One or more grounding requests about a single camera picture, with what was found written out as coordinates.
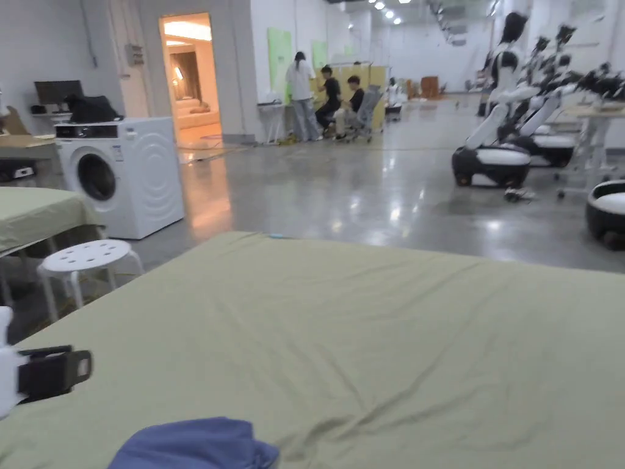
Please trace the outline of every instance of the washing machine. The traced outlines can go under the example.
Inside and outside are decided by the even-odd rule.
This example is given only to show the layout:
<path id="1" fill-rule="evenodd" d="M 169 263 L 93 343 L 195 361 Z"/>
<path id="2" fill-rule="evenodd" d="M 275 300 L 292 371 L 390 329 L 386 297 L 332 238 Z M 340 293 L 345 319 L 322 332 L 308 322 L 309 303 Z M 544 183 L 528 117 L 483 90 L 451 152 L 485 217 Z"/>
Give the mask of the washing machine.
<path id="1" fill-rule="evenodd" d="M 171 118 L 55 130 L 67 189 L 93 206 L 109 237 L 141 240 L 184 218 Z"/>

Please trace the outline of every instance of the doorway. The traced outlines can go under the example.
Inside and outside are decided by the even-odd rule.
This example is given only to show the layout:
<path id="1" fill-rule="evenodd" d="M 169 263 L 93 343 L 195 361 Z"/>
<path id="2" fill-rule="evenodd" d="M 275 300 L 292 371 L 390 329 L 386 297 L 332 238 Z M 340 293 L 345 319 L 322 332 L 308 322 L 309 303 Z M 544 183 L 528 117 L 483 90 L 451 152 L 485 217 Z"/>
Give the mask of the doorway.
<path id="1" fill-rule="evenodd" d="M 209 14 L 161 18 L 161 37 L 178 148 L 221 148 L 221 115 Z"/>

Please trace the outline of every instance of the yellow partition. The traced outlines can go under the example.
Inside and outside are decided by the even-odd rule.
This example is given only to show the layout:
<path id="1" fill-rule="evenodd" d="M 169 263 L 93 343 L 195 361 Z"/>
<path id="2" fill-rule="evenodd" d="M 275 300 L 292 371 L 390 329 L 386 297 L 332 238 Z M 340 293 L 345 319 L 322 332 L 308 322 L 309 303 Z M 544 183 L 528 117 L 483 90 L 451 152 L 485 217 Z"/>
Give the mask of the yellow partition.
<path id="1" fill-rule="evenodd" d="M 360 86 L 364 90 L 370 84 L 378 85 L 382 92 L 386 89 L 386 67 L 375 67 L 370 65 L 350 65 L 345 67 L 332 67 L 333 76 L 339 81 L 341 85 L 341 95 L 343 99 L 349 101 L 354 94 L 350 90 L 348 85 L 348 78 L 352 75 L 358 75 L 360 77 Z M 321 69 L 315 70 L 317 76 L 323 83 L 323 77 L 321 76 Z M 322 103 L 326 102 L 326 92 L 317 91 L 315 87 L 315 103 L 316 108 L 319 108 Z M 376 106 L 376 110 L 373 112 L 373 128 L 379 129 L 384 122 L 384 100 L 381 99 Z"/>

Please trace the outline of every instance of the white plastic stool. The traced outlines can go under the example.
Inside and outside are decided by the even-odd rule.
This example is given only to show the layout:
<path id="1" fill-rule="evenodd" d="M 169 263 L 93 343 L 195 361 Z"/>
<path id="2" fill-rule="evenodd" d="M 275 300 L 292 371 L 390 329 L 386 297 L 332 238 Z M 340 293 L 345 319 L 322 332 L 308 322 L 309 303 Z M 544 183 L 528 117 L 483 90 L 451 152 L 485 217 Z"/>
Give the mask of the white plastic stool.
<path id="1" fill-rule="evenodd" d="M 82 308 L 84 302 L 79 282 L 80 272 L 105 268 L 111 289 L 115 290 L 117 283 L 113 264 L 125 257 L 134 259 L 139 275 L 144 273 L 138 254 L 132 250 L 130 244 L 119 240 L 90 241 L 55 252 L 44 259 L 37 268 L 37 273 L 41 277 L 46 294 L 50 321 L 55 322 L 59 319 L 50 278 L 60 278 L 64 283 L 69 279 L 76 306 Z"/>

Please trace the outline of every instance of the folded blue fabric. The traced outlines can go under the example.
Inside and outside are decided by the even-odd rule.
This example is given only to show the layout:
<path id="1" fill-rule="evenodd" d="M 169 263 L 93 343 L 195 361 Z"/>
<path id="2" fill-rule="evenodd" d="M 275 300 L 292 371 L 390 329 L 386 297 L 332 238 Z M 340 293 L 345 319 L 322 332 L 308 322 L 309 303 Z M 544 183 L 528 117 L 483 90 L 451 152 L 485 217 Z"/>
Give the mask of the folded blue fabric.
<path id="1" fill-rule="evenodd" d="M 250 422 L 205 418 L 144 428 L 109 469 L 269 469 L 278 455 L 278 448 L 254 439 Z"/>

